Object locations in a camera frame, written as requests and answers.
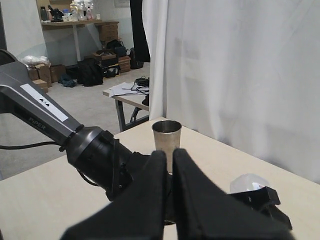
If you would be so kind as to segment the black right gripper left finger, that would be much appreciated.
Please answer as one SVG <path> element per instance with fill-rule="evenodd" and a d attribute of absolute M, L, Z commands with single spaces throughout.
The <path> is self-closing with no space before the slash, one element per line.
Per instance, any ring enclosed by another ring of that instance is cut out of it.
<path fill-rule="evenodd" d="M 139 177 L 113 202 L 68 228 L 63 240 L 161 240 L 164 234 L 167 160 L 154 151 Z"/>

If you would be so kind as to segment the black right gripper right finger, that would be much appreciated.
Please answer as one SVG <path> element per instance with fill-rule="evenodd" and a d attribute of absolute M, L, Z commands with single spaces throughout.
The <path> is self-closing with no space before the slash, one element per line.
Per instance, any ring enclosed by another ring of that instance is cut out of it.
<path fill-rule="evenodd" d="M 172 194 L 180 240 L 292 240 L 290 229 L 215 185 L 185 149 L 173 152 Z"/>

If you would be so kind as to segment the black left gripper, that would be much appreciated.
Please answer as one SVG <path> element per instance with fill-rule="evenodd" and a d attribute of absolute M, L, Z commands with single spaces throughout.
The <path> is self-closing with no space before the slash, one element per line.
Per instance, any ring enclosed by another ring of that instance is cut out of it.
<path fill-rule="evenodd" d="M 119 180 L 113 183 L 110 189 L 118 187 L 119 191 L 123 192 L 141 173 L 149 157 L 139 152 L 128 154 L 121 152 L 119 166 L 115 168 L 119 172 Z M 275 189 L 265 186 L 258 190 L 230 193 L 230 195 L 253 210 L 283 223 L 289 230 L 293 229 L 290 218 L 277 208 L 281 202 Z"/>

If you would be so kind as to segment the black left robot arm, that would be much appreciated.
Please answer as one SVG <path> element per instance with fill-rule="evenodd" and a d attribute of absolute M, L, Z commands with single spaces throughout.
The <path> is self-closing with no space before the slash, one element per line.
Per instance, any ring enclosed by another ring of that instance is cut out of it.
<path fill-rule="evenodd" d="M 110 204 L 68 228 L 65 240 L 157 240 L 166 224 L 176 225 L 181 240 L 292 238 L 274 189 L 227 194 L 182 148 L 173 151 L 169 174 L 164 152 L 131 152 L 109 131 L 80 124 L 6 50 L 0 52 L 0 111 L 49 137 L 81 176 L 106 191 Z"/>

